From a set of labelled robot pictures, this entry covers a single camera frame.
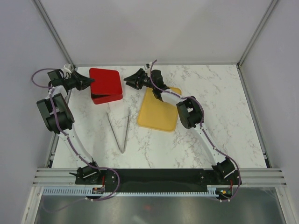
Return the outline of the red box lid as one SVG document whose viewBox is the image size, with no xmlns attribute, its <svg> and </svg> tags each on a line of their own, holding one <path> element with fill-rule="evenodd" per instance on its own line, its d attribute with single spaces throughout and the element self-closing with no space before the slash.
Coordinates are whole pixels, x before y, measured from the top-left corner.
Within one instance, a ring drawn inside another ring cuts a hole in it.
<svg viewBox="0 0 299 224">
<path fill-rule="evenodd" d="M 91 68 L 90 78 L 94 79 L 91 83 L 91 94 L 96 96 L 121 95 L 123 93 L 120 74 L 116 70 Z"/>
</svg>

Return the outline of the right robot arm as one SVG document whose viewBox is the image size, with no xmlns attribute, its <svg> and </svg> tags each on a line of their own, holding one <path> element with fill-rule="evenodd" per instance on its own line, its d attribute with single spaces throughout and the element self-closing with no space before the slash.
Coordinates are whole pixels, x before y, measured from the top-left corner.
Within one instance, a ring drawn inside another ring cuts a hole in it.
<svg viewBox="0 0 299 224">
<path fill-rule="evenodd" d="M 214 163 L 212 169 L 214 170 L 214 180 L 217 183 L 225 184 L 230 179 L 231 174 L 239 172 L 236 162 L 221 152 L 214 143 L 204 124 L 204 110 L 194 96 L 184 97 L 171 90 L 164 83 L 160 70 L 139 69 L 135 74 L 124 78 L 124 81 L 126 85 L 136 90 L 140 90 L 144 86 L 151 88 L 156 99 L 177 108 L 183 127 L 192 131 Z"/>
</svg>

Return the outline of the metal serving tongs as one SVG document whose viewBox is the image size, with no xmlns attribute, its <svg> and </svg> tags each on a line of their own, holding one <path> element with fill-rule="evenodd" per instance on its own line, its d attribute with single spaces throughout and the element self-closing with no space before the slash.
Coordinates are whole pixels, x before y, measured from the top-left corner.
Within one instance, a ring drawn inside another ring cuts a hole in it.
<svg viewBox="0 0 299 224">
<path fill-rule="evenodd" d="M 112 145 L 120 154 L 126 152 L 128 133 L 131 118 L 131 109 L 128 106 L 110 108 L 106 112 L 108 127 L 112 136 Z"/>
</svg>

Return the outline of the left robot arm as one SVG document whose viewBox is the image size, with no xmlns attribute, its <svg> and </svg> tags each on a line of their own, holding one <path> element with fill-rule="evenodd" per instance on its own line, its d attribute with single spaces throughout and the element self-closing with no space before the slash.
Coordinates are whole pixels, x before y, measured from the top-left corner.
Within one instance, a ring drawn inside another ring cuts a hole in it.
<svg viewBox="0 0 299 224">
<path fill-rule="evenodd" d="M 75 71 L 70 64 L 63 69 L 41 69 L 35 72 L 34 76 L 41 71 L 48 71 L 50 79 L 47 86 L 38 85 L 48 90 L 48 95 L 44 99 L 37 101 L 36 105 L 42 116 L 47 129 L 55 133 L 72 153 L 77 165 L 76 173 L 70 173 L 76 177 L 75 183 L 79 184 L 98 184 L 103 178 L 96 161 L 87 152 L 80 141 L 75 130 L 75 119 L 70 111 L 65 98 L 72 89 L 79 91 L 86 89 L 94 79 L 85 77 Z"/>
</svg>

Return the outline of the red compartment box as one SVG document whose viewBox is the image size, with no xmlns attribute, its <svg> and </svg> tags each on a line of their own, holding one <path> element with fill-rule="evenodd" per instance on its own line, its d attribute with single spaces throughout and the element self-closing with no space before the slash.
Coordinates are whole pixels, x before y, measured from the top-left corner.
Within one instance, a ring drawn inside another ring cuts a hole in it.
<svg viewBox="0 0 299 224">
<path fill-rule="evenodd" d="M 91 99 L 93 103 L 96 105 L 121 100 L 122 98 L 123 98 L 123 94 L 99 95 L 99 94 L 91 93 Z"/>
</svg>

